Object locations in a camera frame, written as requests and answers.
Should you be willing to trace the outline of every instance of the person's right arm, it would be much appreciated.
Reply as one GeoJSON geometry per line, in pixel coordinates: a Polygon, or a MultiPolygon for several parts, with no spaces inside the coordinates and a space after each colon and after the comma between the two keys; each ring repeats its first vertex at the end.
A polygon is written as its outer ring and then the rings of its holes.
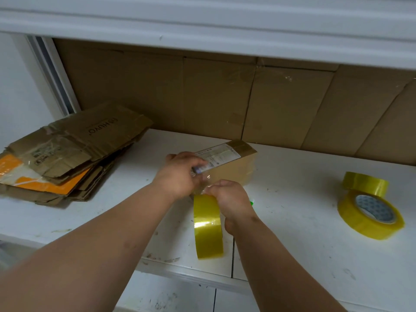
{"type": "Polygon", "coordinates": [[[226,217],[261,312],[345,312],[258,218],[244,188],[230,180],[207,187],[226,217]]]}

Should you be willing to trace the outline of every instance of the orange and white package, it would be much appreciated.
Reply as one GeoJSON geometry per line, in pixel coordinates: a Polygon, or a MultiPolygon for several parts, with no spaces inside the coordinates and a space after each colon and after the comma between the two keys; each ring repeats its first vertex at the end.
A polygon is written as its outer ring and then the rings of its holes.
{"type": "Polygon", "coordinates": [[[55,185],[49,183],[34,170],[25,166],[21,160],[13,154],[0,157],[0,183],[16,186],[23,189],[37,190],[41,192],[67,195],[79,183],[89,169],[75,176],[69,181],[55,185]]]}

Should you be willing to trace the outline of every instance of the person's left arm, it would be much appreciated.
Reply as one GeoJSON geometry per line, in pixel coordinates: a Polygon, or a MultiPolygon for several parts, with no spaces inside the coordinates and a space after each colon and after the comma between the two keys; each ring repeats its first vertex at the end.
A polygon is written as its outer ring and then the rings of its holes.
{"type": "Polygon", "coordinates": [[[191,152],[168,155],[153,182],[37,250],[0,278],[0,311],[112,311],[157,225],[201,182],[191,152]]]}

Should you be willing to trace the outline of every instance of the forearm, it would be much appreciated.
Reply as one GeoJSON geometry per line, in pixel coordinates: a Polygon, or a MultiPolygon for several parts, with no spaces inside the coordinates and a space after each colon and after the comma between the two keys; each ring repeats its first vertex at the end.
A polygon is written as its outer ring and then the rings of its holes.
{"type": "Polygon", "coordinates": [[[239,220],[234,237],[261,312],[345,311],[260,219],[239,220]]]}
{"type": "Polygon", "coordinates": [[[172,203],[148,185],[38,250],[0,280],[0,310],[112,311],[172,203]]]}

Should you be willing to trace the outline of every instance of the clear adhesive tape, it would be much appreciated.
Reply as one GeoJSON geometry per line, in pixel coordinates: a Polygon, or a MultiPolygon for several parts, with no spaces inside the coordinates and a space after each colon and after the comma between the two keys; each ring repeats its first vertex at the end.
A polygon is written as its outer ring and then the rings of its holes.
{"type": "Polygon", "coordinates": [[[385,199],[350,190],[338,203],[341,218],[352,229],[376,240],[385,240],[404,227],[396,208],[385,199]]]}
{"type": "Polygon", "coordinates": [[[194,195],[193,222],[198,259],[221,257],[224,254],[223,231],[215,197],[194,195]]]}
{"type": "Polygon", "coordinates": [[[388,188],[388,181],[365,174],[346,172],[342,186],[348,190],[358,190],[363,193],[384,197],[388,188]]]}

